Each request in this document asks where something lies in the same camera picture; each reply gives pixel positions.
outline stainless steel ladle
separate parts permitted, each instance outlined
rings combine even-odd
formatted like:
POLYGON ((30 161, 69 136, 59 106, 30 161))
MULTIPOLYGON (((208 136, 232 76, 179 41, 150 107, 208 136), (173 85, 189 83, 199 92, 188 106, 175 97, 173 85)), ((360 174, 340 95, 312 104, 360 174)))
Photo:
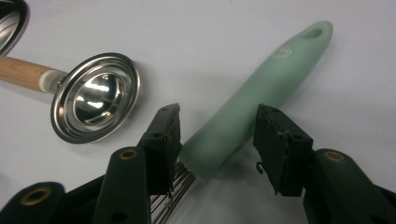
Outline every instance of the stainless steel ladle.
POLYGON ((52 127, 64 141, 74 144, 93 142, 114 132, 132 111, 140 89, 133 62, 118 53, 96 55, 69 74, 1 56, 0 79, 55 93, 52 127))

